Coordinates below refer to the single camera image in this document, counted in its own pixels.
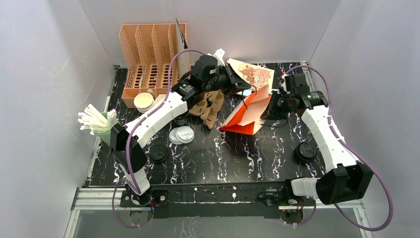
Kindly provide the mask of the brown pulp cup carrier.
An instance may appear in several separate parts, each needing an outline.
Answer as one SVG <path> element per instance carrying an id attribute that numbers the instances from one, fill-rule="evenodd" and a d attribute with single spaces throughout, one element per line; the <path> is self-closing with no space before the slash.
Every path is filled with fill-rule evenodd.
<path id="1" fill-rule="evenodd" d="M 200 117 L 203 124 L 212 129 L 217 120 L 217 114 L 224 103 L 224 94 L 221 90 L 206 92 L 203 99 L 195 104 L 189 114 Z"/>

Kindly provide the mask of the orange paper bag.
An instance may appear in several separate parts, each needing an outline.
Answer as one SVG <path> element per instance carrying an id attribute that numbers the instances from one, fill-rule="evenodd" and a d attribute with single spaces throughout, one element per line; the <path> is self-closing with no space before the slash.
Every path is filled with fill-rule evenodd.
<path id="1" fill-rule="evenodd" d="M 260 117 L 269 105 L 270 99 L 269 86 L 265 85 L 246 97 L 244 103 L 240 102 L 219 130 L 254 135 L 265 122 Z"/>

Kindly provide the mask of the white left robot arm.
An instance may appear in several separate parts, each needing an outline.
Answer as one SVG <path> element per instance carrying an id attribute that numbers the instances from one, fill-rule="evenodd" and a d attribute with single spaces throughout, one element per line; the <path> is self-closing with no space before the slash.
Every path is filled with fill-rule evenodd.
<path id="1" fill-rule="evenodd" d="M 202 54 L 191 70 L 167 89 L 166 97 L 146 113 L 124 126 L 112 128 L 110 149 L 125 173 L 125 186 L 132 194 L 141 196 L 150 183 L 144 169 L 147 157 L 143 151 L 148 141 L 176 117 L 187 113 L 204 98 L 206 92 L 221 91 L 234 95 L 251 85 L 224 61 L 225 50 L 213 55 Z"/>

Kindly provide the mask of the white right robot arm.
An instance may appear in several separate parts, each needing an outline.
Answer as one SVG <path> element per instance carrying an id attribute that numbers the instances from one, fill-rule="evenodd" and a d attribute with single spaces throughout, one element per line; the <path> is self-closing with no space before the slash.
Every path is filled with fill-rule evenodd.
<path id="1" fill-rule="evenodd" d="M 368 165 L 342 144 L 343 137 L 330 114 L 330 103 L 321 91 L 310 90 L 303 73 L 284 74 L 285 87 L 272 94 L 262 119 L 285 119 L 288 113 L 298 112 L 312 133 L 316 146 L 295 148 L 301 161 L 312 160 L 320 153 L 326 174 L 320 178 L 292 178 L 285 181 L 279 198 L 301 197 L 319 199 L 329 205 L 362 199 L 373 177 Z"/>

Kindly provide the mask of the light blue paper bag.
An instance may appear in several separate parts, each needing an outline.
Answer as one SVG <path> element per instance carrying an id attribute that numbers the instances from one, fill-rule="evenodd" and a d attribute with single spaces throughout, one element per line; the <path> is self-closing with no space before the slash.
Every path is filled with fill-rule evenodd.
<path id="1" fill-rule="evenodd" d="M 250 96 L 251 94 L 253 94 L 255 91 L 254 90 L 251 90 L 251 89 L 247 89 L 247 90 L 244 90 L 244 91 L 242 91 L 241 93 L 239 93 L 241 96 L 244 96 L 244 97 L 248 97 L 248 96 Z"/>

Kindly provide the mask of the grey folder in organizer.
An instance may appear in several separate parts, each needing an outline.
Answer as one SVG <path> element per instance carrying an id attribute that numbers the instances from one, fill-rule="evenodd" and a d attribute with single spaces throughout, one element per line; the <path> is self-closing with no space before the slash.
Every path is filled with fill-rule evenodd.
<path id="1" fill-rule="evenodd" d="M 187 40 L 185 38 L 185 35 L 182 31 L 182 27 L 181 24 L 179 23 L 178 19 L 176 18 L 176 41 L 177 41 L 177 45 L 176 45 L 176 49 L 177 49 L 177 53 L 183 52 L 185 49 L 188 49 L 188 43 Z M 181 55 L 178 56 L 178 65 L 184 69 L 184 70 L 189 70 L 189 52 L 183 53 Z"/>

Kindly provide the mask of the black paper cup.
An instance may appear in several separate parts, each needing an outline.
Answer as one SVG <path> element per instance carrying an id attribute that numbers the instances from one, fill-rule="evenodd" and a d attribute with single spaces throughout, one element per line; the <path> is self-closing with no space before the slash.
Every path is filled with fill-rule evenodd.
<path id="1" fill-rule="evenodd" d="M 178 126 L 186 126 L 188 124 L 188 112 L 177 116 L 174 121 Z"/>

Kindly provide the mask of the kraft paper cup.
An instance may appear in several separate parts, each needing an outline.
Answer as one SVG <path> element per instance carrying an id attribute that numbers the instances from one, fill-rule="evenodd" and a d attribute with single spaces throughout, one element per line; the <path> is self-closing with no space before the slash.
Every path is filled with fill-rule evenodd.
<path id="1" fill-rule="evenodd" d="M 155 104 L 157 105 L 160 101 L 164 100 L 166 97 L 166 94 L 159 94 L 155 99 Z"/>

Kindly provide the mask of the black cup lid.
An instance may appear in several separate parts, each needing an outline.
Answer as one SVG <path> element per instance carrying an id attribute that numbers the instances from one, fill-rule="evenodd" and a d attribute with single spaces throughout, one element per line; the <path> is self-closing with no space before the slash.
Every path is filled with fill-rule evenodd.
<path id="1" fill-rule="evenodd" d="M 169 149 L 162 144 L 150 147 L 149 157 L 154 163 L 164 163 L 169 156 Z"/>
<path id="2" fill-rule="evenodd" d="M 308 142 L 300 143 L 293 152 L 293 158 L 298 163 L 308 164 L 317 157 L 317 148 Z"/>

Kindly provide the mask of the white cup lid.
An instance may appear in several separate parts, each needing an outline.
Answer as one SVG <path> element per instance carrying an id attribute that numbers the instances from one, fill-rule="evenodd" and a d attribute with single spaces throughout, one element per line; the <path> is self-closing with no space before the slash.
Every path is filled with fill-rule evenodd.
<path id="1" fill-rule="evenodd" d="M 176 131 L 176 137 L 182 143 L 190 143 L 194 139 L 194 131 L 188 126 L 181 126 Z"/>

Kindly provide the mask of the orange plastic file organizer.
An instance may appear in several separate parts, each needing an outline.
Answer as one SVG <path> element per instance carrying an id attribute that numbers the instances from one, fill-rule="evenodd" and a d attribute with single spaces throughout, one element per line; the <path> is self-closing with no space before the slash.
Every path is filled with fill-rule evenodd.
<path id="1" fill-rule="evenodd" d="M 180 23 L 188 42 L 185 23 Z M 168 78 L 175 85 L 187 72 L 178 65 L 178 59 L 169 69 L 177 54 L 176 23 L 172 24 L 127 24 L 122 25 L 119 39 L 128 73 L 122 100 L 128 108 L 134 108 L 134 98 L 143 92 L 153 95 L 165 94 Z"/>

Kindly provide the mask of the white cup lid underneath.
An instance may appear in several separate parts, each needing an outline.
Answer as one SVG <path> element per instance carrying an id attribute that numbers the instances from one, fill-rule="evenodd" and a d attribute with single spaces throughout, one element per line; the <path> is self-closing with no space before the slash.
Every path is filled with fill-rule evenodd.
<path id="1" fill-rule="evenodd" d="M 180 145 L 182 144 L 182 142 L 177 138 L 177 130 L 178 128 L 174 128 L 170 131 L 169 133 L 169 140 L 171 141 L 171 143 L 175 144 L 175 145 Z"/>

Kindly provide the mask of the black cup lid left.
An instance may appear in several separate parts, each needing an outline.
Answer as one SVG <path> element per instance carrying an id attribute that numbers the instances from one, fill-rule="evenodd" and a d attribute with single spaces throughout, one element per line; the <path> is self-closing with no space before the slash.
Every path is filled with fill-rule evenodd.
<path id="1" fill-rule="evenodd" d="M 149 157 L 154 163 L 164 163 L 169 156 L 169 149 L 162 144 L 150 147 Z"/>

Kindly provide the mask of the green straw holder cup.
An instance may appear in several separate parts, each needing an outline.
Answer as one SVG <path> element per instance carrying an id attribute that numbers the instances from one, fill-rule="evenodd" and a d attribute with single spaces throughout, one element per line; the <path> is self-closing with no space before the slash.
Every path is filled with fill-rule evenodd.
<path id="1" fill-rule="evenodd" d="M 113 119 L 111 120 L 111 127 L 107 128 L 105 131 L 95 132 L 97 136 L 108 146 L 110 146 L 110 139 L 111 139 L 111 129 L 114 125 L 120 124 L 116 117 L 116 113 L 113 114 Z"/>

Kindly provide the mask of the white wrapped straws bundle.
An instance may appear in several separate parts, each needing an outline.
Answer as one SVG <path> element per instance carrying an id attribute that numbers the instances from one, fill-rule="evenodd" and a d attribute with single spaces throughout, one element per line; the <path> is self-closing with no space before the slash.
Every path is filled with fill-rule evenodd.
<path id="1" fill-rule="evenodd" d="M 118 124 L 115 109 L 101 113 L 92 104 L 78 113 L 77 121 L 81 124 L 80 130 L 89 130 L 91 135 L 105 133 Z"/>

